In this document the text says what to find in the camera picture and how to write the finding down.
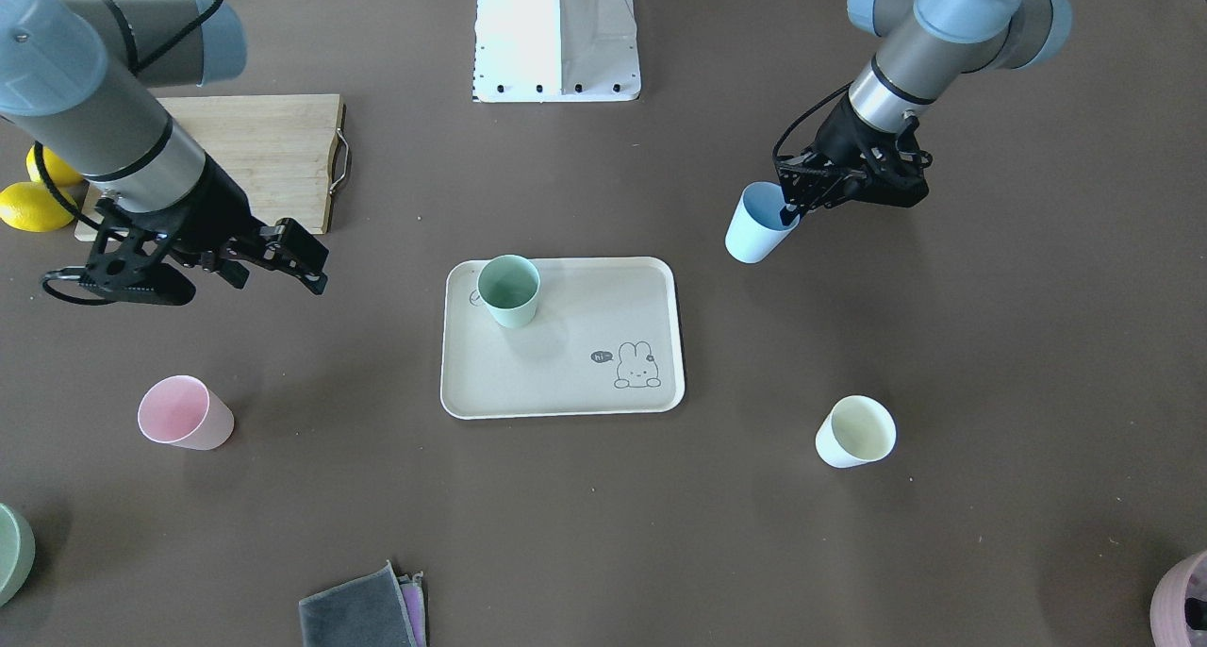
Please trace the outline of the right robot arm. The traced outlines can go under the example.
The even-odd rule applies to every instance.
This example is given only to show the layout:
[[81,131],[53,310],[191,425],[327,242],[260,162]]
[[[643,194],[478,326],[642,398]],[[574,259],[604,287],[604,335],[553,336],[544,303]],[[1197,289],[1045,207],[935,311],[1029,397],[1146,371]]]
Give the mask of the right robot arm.
[[295,218],[260,221],[237,180],[154,97],[154,88],[237,78],[244,28],[225,0],[2,0],[2,120],[103,192],[83,266],[43,274],[75,305],[185,305],[198,266],[241,288],[247,266],[313,295],[327,247]]

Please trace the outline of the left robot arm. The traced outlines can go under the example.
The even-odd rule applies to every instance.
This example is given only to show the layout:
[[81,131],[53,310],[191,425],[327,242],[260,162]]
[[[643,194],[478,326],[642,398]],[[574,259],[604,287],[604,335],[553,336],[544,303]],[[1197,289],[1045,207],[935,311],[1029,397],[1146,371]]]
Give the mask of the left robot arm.
[[824,98],[828,117],[806,148],[772,148],[785,226],[820,206],[923,200],[933,158],[919,145],[922,115],[960,75],[1022,70],[1057,54],[1073,11],[1068,0],[849,0],[849,18],[884,42]]

